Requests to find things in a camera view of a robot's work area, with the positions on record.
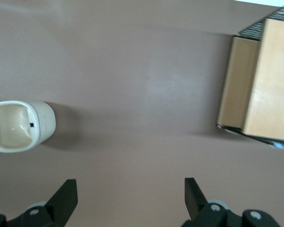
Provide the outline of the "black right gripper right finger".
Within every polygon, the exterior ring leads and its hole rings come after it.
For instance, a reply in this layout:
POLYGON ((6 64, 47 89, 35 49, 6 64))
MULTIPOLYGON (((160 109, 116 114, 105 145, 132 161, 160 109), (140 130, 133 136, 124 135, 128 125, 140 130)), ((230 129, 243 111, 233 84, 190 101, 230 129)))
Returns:
POLYGON ((185 178, 185 204, 190 220, 184 227, 278 227, 279 223, 261 210, 245 210, 239 216, 216 200, 209 202, 194 178, 185 178))

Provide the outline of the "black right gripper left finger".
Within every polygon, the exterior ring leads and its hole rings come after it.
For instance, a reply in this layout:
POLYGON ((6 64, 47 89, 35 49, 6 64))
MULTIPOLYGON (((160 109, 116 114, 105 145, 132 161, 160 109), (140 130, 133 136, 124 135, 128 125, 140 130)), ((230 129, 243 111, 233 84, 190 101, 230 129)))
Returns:
POLYGON ((18 217, 7 220, 0 214, 0 227, 63 227, 77 204, 77 182, 68 179, 47 202, 31 205, 18 217))

